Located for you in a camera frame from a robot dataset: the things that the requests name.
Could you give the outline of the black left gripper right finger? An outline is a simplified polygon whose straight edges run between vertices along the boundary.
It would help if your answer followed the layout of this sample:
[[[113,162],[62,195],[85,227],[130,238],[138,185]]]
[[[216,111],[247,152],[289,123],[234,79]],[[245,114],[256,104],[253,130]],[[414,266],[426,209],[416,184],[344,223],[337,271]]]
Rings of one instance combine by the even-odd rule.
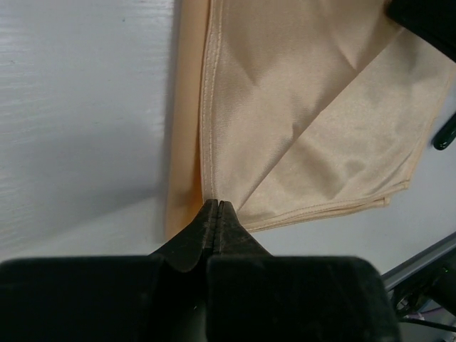
[[[399,341],[377,269],[354,256],[272,256],[220,202],[207,261],[209,341]]]

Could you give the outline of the peach cloth napkin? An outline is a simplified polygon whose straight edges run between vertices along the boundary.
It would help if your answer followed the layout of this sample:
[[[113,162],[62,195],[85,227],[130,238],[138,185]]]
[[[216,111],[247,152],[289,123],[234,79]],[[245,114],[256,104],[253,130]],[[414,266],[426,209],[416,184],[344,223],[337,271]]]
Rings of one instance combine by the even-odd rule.
[[[408,188],[455,63],[386,1],[183,1],[165,231],[204,201],[251,232]]]

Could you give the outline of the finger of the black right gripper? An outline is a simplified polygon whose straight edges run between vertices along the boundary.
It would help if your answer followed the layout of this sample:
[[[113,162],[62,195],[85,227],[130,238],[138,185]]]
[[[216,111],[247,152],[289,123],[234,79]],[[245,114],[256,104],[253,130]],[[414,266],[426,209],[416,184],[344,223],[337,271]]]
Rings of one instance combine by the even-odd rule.
[[[455,0],[394,0],[386,14],[455,61]]]

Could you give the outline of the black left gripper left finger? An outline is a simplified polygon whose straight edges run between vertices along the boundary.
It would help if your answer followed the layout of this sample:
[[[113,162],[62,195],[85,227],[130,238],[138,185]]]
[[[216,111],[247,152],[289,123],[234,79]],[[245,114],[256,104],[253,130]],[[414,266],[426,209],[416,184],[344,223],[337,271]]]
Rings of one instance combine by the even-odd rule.
[[[186,341],[204,316],[218,203],[157,251],[1,263],[3,341]]]

